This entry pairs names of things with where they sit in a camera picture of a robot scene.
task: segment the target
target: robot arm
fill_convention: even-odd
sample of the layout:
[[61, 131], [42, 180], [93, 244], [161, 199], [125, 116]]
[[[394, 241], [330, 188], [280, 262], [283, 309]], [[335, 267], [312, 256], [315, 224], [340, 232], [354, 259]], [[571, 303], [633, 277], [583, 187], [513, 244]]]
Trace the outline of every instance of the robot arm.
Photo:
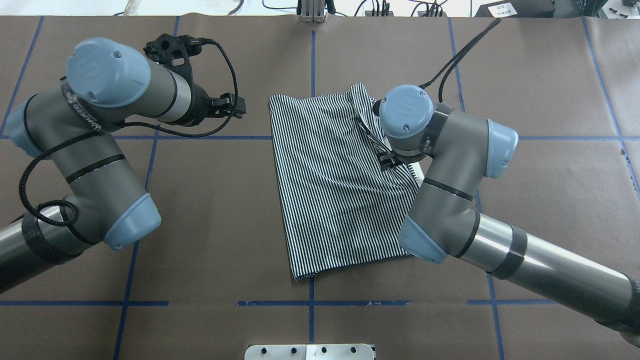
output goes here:
[[[110, 133], [133, 114], [181, 126], [232, 111], [241, 117], [242, 98], [210, 98], [193, 83], [188, 58], [200, 53], [205, 40], [164, 34], [145, 47], [153, 61], [112, 40], [85, 40], [69, 58], [60, 84], [10, 114], [11, 139], [32, 157], [87, 137], [51, 154], [73, 191], [65, 200], [74, 209], [44, 204], [39, 218], [27, 212], [0, 229], [0, 293], [97, 243], [122, 249], [160, 225], [156, 205]], [[176, 58], [184, 64], [173, 66]]]
[[418, 258], [460, 258], [592, 317], [640, 347], [640, 286], [631, 277], [471, 210], [483, 177], [498, 178], [518, 135], [505, 126], [437, 107], [419, 87], [402, 85], [374, 107], [393, 153], [384, 167], [433, 161], [398, 241]]

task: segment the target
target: blue cap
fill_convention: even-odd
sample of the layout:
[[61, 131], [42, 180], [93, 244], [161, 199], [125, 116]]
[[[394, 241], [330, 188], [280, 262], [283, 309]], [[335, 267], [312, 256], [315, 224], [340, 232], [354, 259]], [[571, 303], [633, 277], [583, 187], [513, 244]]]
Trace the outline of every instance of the blue cap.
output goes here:
[[415, 85], [400, 85], [380, 102], [380, 124], [387, 136], [410, 138], [420, 133], [431, 120], [433, 102]]
[[487, 119], [489, 122], [489, 149], [484, 176], [497, 179], [507, 169], [518, 145], [518, 133]]
[[67, 61], [71, 89], [86, 102], [117, 108], [138, 100], [151, 81], [147, 59], [132, 47], [107, 38], [76, 46]]
[[24, 123], [24, 112], [30, 100], [23, 102], [9, 114], [6, 118], [6, 130], [15, 146], [24, 150], [32, 158], [37, 158], [42, 151], [31, 140], [27, 125]]
[[104, 242], [113, 250], [120, 250], [149, 235], [160, 226], [162, 219], [151, 194], [146, 193], [111, 226]]
[[404, 218], [398, 243], [411, 255], [435, 264], [441, 263], [447, 257], [447, 253], [409, 215]]

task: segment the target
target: striped cloth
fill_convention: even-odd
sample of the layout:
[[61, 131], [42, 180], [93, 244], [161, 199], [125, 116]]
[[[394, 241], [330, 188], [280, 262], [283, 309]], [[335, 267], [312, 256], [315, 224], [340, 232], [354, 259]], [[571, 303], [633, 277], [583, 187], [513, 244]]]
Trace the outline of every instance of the striped cloth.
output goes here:
[[397, 235], [419, 183], [406, 165], [380, 170], [376, 154], [389, 149], [380, 119], [371, 110], [374, 101], [361, 83], [341, 94], [270, 98], [280, 200], [296, 280], [407, 255]]

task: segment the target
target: white mounting plate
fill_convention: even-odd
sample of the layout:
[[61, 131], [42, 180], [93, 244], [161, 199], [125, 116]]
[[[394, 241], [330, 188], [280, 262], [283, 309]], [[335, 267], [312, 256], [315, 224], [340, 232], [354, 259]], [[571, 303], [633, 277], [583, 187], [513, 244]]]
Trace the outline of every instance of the white mounting plate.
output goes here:
[[252, 345], [244, 360], [376, 360], [375, 349], [367, 344]]

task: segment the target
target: paper tag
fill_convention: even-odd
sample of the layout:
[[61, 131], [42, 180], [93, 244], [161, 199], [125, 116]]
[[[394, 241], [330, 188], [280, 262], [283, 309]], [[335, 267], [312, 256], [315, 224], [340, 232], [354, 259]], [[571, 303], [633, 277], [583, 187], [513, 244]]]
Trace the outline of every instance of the paper tag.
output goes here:
[[491, 12], [491, 15], [493, 15], [493, 17], [507, 17], [518, 15], [518, 12], [516, 12], [511, 3], [489, 6], [487, 7], [487, 9], [489, 9], [489, 12]]

